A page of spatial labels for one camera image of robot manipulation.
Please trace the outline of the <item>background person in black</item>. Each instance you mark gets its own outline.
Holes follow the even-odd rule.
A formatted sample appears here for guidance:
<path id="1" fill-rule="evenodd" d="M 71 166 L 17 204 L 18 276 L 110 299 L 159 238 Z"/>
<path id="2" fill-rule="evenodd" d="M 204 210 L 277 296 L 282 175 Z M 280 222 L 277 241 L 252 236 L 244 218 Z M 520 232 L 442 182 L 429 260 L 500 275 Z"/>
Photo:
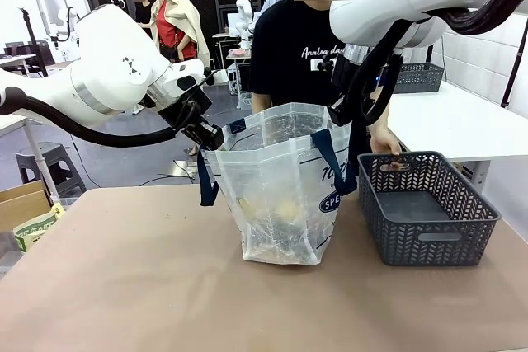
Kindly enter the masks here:
<path id="1" fill-rule="evenodd" d="M 134 0 L 136 12 L 135 20 L 138 25 L 144 29 L 150 27 L 151 21 L 151 2 L 150 0 Z"/>

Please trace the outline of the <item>small background table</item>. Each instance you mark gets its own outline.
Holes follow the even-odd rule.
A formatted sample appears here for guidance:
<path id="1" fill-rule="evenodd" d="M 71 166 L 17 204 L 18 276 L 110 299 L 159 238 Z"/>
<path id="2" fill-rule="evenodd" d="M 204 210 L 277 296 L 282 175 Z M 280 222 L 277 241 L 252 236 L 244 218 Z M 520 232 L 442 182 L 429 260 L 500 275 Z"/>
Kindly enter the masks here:
<path id="1" fill-rule="evenodd" d="M 233 63 L 236 65 L 238 69 L 239 77 L 240 77 L 240 72 L 239 72 L 240 67 L 245 64 L 250 64 L 251 57 L 252 57 L 252 51 L 250 49 L 230 49 L 228 51 L 228 55 L 226 56 L 226 60 L 230 62 L 228 67 Z"/>

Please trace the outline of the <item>person in black t-shirt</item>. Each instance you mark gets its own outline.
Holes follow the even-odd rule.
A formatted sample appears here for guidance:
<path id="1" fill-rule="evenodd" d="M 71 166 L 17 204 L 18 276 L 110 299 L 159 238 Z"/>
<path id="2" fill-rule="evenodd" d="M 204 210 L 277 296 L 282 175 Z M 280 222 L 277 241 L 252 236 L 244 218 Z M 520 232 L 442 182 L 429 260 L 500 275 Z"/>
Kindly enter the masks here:
<path id="1" fill-rule="evenodd" d="M 334 0 L 279 0 L 257 20 L 248 90 L 259 113 L 291 102 L 330 106 L 341 91 L 315 63 L 345 45 L 333 34 Z"/>

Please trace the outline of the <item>person's left forearm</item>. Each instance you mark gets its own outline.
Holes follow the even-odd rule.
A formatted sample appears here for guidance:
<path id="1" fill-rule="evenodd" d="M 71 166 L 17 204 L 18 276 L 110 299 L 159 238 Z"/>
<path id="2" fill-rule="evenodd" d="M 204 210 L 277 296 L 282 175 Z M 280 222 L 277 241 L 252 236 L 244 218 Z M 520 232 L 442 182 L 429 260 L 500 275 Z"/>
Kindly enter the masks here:
<path id="1" fill-rule="evenodd" d="M 380 118 L 375 123 L 370 125 L 368 130 L 372 139 L 382 139 L 386 136 L 390 136 L 388 121 L 386 119 Z"/>

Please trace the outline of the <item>black tripod stand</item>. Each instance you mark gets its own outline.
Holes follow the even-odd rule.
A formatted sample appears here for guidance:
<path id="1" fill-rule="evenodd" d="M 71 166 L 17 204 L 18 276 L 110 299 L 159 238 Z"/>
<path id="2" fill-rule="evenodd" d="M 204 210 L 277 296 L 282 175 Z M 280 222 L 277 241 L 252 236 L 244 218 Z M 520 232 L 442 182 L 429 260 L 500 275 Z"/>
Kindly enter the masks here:
<path id="1" fill-rule="evenodd" d="M 37 58 L 37 62 L 39 64 L 39 68 L 40 68 L 40 71 L 42 73 L 42 75 L 44 77 L 47 77 L 48 76 L 48 73 L 47 73 L 47 70 L 46 70 L 46 67 L 45 67 L 45 63 L 44 63 L 44 60 L 43 60 L 43 57 L 42 57 L 42 54 L 40 52 L 40 47 L 39 45 L 37 44 L 37 41 L 36 41 L 36 38 L 35 38 L 35 34 L 34 34 L 34 31 L 32 29 L 32 25 L 31 25 L 31 20 L 30 20 L 30 17 L 29 17 L 29 13 L 28 11 L 21 7 L 20 8 L 20 11 L 22 13 L 22 17 L 23 17 L 23 20 L 24 22 L 26 23 L 26 29 L 28 31 L 28 34 L 30 36 L 30 43 L 31 43 L 31 49 L 33 51 L 33 54 L 36 56 Z"/>

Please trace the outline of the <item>grey plastic step stool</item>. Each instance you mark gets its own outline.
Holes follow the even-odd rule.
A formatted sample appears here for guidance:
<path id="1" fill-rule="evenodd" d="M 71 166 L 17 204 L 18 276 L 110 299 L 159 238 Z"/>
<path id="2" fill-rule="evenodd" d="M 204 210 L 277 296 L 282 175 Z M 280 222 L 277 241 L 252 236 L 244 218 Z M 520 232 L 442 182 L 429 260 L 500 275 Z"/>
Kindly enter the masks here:
<path id="1" fill-rule="evenodd" d="M 60 197 L 76 188 L 82 192 L 87 190 L 82 177 L 62 144 L 41 142 L 39 149 Z M 24 148 L 16 153 L 16 162 L 23 184 L 41 179 L 40 170 L 30 148 Z"/>

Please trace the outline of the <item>brown cardboard box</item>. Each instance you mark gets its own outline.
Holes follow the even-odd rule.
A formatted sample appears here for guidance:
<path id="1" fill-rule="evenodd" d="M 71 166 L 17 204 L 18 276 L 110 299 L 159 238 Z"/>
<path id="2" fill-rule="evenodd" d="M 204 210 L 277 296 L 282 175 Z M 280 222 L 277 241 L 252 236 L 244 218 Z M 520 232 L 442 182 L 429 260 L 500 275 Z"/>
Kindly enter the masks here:
<path id="1" fill-rule="evenodd" d="M 10 232 L 20 224 L 51 210 L 51 201 L 42 181 L 0 191 L 0 232 Z"/>

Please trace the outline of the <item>white computer tower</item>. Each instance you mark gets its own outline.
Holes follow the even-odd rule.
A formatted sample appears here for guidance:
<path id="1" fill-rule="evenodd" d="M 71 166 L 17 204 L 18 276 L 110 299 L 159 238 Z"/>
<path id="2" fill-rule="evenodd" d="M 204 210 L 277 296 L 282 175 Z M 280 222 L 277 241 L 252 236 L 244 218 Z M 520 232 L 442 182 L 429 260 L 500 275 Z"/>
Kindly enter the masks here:
<path id="1" fill-rule="evenodd" d="M 233 63 L 227 69 L 229 79 L 229 93 L 231 96 L 237 96 L 239 90 L 239 73 L 236 65 Z"/>

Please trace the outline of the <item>grey whiteboard panel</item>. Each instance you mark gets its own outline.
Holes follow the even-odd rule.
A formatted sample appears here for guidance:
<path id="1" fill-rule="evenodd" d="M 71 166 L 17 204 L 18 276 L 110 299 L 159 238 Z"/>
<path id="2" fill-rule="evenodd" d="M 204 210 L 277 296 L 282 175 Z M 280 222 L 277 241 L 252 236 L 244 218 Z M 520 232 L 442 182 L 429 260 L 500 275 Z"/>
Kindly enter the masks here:
<path id="1" fill-rule="evenodd" d="M 36 0 L 47 35 L 68 33 L 68 4 L 66 0 Z"/>

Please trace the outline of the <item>mannequin with cream jacket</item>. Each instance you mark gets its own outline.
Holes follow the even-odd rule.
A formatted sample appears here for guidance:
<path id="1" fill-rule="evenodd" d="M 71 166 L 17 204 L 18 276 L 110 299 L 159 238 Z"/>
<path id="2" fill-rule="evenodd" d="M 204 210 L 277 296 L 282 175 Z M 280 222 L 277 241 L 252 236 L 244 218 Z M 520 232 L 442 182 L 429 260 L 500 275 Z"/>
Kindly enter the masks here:
<path id="1" fill-rule="evenodd" d="M 210 66 L 200 13 L 190 0 L 156 0 L 150 24 L 156 47 L 169 62 L 199 59 L 206 68 Z"/>

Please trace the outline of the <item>dark grey plastic basket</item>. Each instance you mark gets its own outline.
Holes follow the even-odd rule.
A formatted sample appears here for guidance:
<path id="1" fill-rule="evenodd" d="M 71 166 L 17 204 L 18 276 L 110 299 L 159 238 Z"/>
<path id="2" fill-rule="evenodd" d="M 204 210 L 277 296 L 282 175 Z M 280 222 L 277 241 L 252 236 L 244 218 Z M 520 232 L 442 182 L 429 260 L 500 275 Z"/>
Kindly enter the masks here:
<path id="1" fill-rule="evenodd" d="M 475 266 L 501 214 L 437 152 L 362 154 L 359 195 L 382 262 Z"/>
<path id="2" fill-rule="evenodd" d="M 433 63 L 404 63 L 394 94 L 438 92 L 445 69 Z"/>

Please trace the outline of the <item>white side table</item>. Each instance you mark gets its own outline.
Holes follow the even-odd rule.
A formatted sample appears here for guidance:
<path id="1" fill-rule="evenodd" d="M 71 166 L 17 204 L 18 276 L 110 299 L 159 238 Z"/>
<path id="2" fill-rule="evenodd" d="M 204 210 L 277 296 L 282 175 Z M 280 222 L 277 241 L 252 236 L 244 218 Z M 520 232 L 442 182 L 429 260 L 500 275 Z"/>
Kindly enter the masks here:
<path id="1" fill-rule="evenodd" d="M 528 158 L 528 119 L 447 82 L 437 92 L 393 95 L 389 129 L 408 151 L 474 162 L 471 182 L 477 190 L 491 161 Z"/>

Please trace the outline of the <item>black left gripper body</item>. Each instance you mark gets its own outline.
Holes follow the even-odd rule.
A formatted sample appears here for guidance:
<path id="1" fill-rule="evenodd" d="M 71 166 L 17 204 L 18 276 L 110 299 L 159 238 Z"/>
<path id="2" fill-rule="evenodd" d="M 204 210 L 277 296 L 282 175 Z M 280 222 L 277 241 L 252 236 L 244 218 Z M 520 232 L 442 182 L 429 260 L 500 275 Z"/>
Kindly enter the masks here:
<path id="1" fill-rule="evenodd" d="M 211 100 L 202 90 L 187 90 L 172 105 L 159 111 L 158 114 L 177 133 L 188 124 L 200 121 L 210 106 Z"/>

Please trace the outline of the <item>person's left hand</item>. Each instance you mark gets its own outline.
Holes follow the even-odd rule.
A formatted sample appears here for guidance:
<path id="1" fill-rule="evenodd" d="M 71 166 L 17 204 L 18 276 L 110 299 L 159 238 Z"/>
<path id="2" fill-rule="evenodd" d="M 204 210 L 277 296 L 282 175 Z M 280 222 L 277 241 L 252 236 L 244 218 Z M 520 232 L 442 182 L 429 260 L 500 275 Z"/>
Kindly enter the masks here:
<path id="1" fill-rule="evenodd" d="M 391 155 L 393 162 L 400 161 L 400 155 L 402 149 L 399 141 L 390 132 L 390 136 L 386 136 L 382 139 L 372 139 L 370 136 L 370 147 L 374 154 L 387 154 Z"/>

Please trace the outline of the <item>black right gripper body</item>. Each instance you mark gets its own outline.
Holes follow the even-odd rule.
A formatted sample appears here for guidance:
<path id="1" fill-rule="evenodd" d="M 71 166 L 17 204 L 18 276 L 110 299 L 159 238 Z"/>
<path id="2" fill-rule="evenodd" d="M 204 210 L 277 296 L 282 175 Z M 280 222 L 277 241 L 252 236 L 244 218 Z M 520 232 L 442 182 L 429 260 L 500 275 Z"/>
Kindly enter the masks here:
<path id="1" fill-rule="evenodd" d="M 333 72 L 331 77 L 331 84 L 338 91 L 340 96 L 348 92 L 352 79 L 354 78 L 360 64 L 352 62 L 343 54 L 339 54 L 335 58 Z"/>

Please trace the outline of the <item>metal plate on floor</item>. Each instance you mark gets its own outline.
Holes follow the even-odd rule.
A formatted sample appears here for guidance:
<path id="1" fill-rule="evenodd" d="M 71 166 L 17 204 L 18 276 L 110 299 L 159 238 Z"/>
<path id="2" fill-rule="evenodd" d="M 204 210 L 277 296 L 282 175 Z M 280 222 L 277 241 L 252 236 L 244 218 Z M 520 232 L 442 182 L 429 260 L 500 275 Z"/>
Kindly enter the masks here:
<path id="1" fill-rule="evenodd" d="M 174 176 L 186 177 L 194 179 L 197 175 L 197 163 L 189 162 L 184 160 L 173 160 L 172 161 L 172 174 Z"/>

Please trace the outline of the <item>translucent white shopping bag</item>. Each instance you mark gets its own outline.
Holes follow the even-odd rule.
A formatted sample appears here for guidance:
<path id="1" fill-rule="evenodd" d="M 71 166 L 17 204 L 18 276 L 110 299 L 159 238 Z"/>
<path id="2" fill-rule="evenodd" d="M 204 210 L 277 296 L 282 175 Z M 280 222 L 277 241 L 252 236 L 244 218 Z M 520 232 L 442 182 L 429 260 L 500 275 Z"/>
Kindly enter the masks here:
<path id="1" fill-rule="evenodd" d="M 222 195 L 241 234 L 243 259 L 317 265 L 343 196 L 357 188 L 351 127 L 324 106 L 290 103 L 223 127 L 216 150 L 200 150 L 201 205 Z"/>

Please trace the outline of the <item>green and white paper bag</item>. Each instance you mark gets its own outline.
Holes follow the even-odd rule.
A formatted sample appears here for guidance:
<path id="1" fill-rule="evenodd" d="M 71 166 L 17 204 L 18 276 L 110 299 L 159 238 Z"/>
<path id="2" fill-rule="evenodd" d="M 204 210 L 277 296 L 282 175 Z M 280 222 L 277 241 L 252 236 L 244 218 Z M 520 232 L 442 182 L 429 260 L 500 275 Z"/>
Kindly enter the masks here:
<path id="1" fill-rule="evenodd" d="M 57 203 L 52 206 L 49 212 L 32 218 L 14 228 L 13 234 L 19 249 L 23 252 L 28 252 L 64 213 L 63 205 Z"/>

